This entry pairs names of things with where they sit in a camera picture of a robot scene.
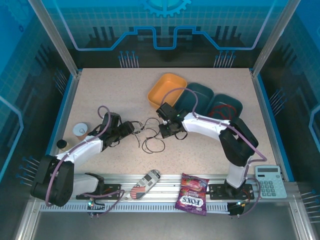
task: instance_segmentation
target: glass panel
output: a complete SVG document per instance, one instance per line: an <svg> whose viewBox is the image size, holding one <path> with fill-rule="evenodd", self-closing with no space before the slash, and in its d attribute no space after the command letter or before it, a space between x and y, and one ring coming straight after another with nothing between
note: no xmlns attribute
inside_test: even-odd
<svg viewBox="0 0 320 240"><path fill-rule="evenodd" d="M70 73L28 1L0 2L0 32L0 232L14 239L37 169L31 156L46 153Z"/></svg>
<svg viewBox="0 0 320 240"><path fill-rule="evenodd" d="M302 194L320 191L319 11L317 0L300 2L260 73L294 179L303 183Z"/></svg>
<svg viewBox="0 0 320 240"><path fill-rule="evenodd" d="M79 68L250 68L287 0L43 2Z"/></svg>

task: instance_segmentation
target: american flag print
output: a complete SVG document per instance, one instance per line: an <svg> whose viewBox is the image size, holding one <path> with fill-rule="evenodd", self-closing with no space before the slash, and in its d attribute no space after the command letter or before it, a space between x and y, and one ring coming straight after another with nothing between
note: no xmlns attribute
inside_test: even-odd
<svg viewBox="0 0 320 240"><path fill-rule="evenodd" d="M134 186L130 191L130 197L132 199L140 199L146 193L145 186Z"/></svg>

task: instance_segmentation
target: fox's candy bag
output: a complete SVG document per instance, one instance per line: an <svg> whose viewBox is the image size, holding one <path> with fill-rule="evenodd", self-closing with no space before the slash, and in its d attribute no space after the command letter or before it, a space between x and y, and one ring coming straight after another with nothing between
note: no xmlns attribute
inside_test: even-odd
<svg viewBox="0 0 320 240"><path fill-rule="evenodd" d="M208 179L182 173L181 189L178 200L175 203L175 208L188 213L206 216L208 182Z"/></svg>

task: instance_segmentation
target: purple snack bag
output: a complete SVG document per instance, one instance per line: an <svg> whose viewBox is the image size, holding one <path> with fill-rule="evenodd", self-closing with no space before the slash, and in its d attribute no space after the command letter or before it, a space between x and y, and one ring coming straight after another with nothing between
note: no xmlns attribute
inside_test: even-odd
<svg viewBox="0 0 320 240"><path fill-rule="evenodd" d="M206 216L206 192L209 179L182 173L181 188L175 208Z"/></svg>

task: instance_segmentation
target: beige table surface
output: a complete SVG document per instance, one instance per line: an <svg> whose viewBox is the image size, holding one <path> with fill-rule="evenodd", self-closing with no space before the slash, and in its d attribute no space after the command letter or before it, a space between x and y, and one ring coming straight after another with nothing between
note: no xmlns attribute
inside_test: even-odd
<svg viewBox="0 0 320 240"><path fill-rule="evenodd" d="M72 133L75 124L84 122L90 130L99 125L102 122L97 115L100 105L106 105L111 112L120 114L123 122L145 122L148 117L157 117L147 95L165 73L179 75L188 83L203 84L211 88L215 94L228 94L241 101L243 111L240 117L258 139L258 149L268 158L266 164L275 164L247 68L85 68L79 80L63 138L73 146L79 142ZM150 123L150 127L158 129L156 123ZM138 137L142 142L152 134L146 131ZM158 169L162 174L228 173L229 161L219 141L198 133L189 133L185 140L179 141L172 136L164 142L163 152L147 154L138 148L135 136L130 135L124 138L120 145L108 147L93 156L76 172L145 174L151 169ZM156 151L162 149L162 144L160 141L150 140L148 147ZM253 170L254 167L251 167L250 173L253 173Z"/></svg>

